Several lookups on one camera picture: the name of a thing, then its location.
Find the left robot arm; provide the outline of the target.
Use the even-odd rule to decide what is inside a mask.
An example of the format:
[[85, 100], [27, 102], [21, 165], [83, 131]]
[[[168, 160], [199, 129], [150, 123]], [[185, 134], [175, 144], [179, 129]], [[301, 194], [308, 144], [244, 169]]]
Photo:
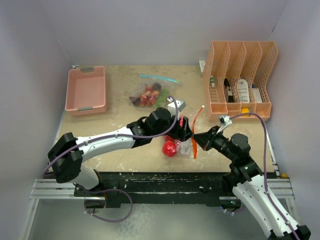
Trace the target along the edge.
[[162, 136], [187, 141], [193, 136], [189, 119], [159, 107], [149, 116], [112, 132], [86, 137], [65, 133], [47, 154], [49, 166], [57, 183], [75, 183], [91, 196], [98, 196], [103, 191], [103, 184], [96, 170], [85, 167], [87, 160], [117, 150], [141, 147]]

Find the blue zip bag small fruits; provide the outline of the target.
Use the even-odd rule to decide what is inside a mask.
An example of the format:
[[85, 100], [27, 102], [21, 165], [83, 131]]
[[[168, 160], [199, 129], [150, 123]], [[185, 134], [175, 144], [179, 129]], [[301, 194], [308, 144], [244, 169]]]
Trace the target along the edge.
[[163, 107], [181, 83], [179, 80], [158, 75], [140, 74], [129, 101], [137, 108]]

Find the white box behind organizer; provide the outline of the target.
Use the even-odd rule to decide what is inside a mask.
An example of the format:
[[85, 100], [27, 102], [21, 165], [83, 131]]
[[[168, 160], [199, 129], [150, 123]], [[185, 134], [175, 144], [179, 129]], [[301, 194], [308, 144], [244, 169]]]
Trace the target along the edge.
[[205, 65], [206, 65], [206, 61], [205, 60], [199, 60], [198, 61], [198, 65], [199, 65], [199, 75], [202, 77], [205, 71]]

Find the small green capped bottle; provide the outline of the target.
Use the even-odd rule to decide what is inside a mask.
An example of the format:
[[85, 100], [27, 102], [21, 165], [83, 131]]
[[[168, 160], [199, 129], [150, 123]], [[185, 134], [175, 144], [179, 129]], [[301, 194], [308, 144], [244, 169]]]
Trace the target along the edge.
[[212, 88], [215, 88], [215, 87], [216, 87], [216, 85], [215, 85], [215, 78], [214, 78], [213, 75], [210, 76], [209, 81], [210, 81], [211, 87], [212, 87]]

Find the white box in organizer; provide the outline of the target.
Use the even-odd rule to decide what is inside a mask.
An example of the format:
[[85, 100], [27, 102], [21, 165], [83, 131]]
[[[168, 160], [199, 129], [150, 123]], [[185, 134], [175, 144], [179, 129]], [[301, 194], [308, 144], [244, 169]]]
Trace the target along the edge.
[[263, 102], [259, 88], [253, 87], [252, 88], [252, 95], [253, 95], [254, 101], [256, 103], [262, 103]]

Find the black item in organizer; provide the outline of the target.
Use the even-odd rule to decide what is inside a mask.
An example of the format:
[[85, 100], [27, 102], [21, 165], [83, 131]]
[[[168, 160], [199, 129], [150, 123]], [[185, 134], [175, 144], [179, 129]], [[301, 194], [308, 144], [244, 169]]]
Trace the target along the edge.
[[224, 79], [223, 86], [224, 86], [225, 101], [227, 103], [233, 103], [234, 102], [233, 92], [227, 78]]

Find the pink perforated plastic basket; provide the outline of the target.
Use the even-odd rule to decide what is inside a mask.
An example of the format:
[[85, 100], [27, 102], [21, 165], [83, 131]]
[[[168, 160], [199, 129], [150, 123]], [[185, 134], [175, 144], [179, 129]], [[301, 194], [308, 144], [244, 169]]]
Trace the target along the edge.
[[107, 111], [107, 81], [102, 65], [68, 72], [65, 111], [74, 117]]

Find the yellow object in organizer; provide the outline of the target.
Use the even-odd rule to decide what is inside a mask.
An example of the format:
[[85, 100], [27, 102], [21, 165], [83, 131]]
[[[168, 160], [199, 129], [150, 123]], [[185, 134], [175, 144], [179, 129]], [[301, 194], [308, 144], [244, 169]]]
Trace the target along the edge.
[[243, 107], [243, 108], [241, 108], [241, 116], [242, 117], [250, 117], [251, 116], [251, 114], [250, 114], [250, 109], [248, 108], [248, 107]]

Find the aluminium frame rail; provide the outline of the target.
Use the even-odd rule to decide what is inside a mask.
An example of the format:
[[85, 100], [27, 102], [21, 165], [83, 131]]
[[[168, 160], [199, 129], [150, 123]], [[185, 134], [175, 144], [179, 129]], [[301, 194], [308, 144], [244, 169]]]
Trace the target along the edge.
[[[289, 178], [280, 178], [280, 171], [276, 161], [272, 167], [277, 178], [268, 177], [267, 185], [278, 199], [294, 199], [294, 191]], [[80, 199], [76, 197], [75, 186], [72, 183], [59, 184], [53, 179], [36, 179], [31, 192], [31, 199]]]

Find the orange desk file organizer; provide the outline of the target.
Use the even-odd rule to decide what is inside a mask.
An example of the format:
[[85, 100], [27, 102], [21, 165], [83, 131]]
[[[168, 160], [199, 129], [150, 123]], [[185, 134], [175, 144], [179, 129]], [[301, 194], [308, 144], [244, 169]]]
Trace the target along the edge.
[[[249, 108], [250, 116], [241, 116], [239, 121], [255, 121], [254, 113], [264, 121], [270, 118], [272, 103], [267, 91], [267, 82], [275, 66], [279, 51], [274, 41], [212, 41], [202, 76], [207, 108], [207, 118], [216, 121], [218, 116], [235, 116], [241, 108]], [[214, 77], [215, 88], [211, 87], [210, 76]], [[226, 102], [224, 79], [231, 86], [234, 102]], [[237, 83], [247, 81], [249, 103], [239, 100]], [[262, 103], [256, 103], [252, 88], [259, 88]]]

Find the white bottle in organizer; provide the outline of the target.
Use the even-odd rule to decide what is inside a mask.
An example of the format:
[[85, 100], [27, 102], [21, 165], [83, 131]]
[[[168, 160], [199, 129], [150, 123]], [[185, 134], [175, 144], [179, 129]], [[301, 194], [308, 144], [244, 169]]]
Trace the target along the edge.
[[245, 79], [239, 79], [237, 82], [237, 92], [241, 103], [250, 102], [249, 85]]

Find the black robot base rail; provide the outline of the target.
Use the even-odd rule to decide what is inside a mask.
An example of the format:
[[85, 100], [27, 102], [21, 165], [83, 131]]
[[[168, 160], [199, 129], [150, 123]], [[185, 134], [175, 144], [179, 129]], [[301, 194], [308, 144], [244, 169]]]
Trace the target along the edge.
[[237, 211], [244, 205], [223, 179], [223, 172], [101, 172], [91, 190], [77, 185], [76, 197], [89, 208], [121, 204], [200, 204]]

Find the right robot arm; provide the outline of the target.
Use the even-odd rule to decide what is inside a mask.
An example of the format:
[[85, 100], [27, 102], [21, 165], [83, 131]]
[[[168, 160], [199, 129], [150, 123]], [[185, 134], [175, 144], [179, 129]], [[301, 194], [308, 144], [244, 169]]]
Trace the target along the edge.
[[223, 176], [222, 190], [235, 195], [257, 220], [269, 240], [308, 240], [311, 231], [286, 211], [253, 158], [248, 137], [236, 133], [226, 138], [214, 126], [208, 132], [194, 135], [196, 143], [204, 150], [217, 150], [231, 163], [230, 172]]

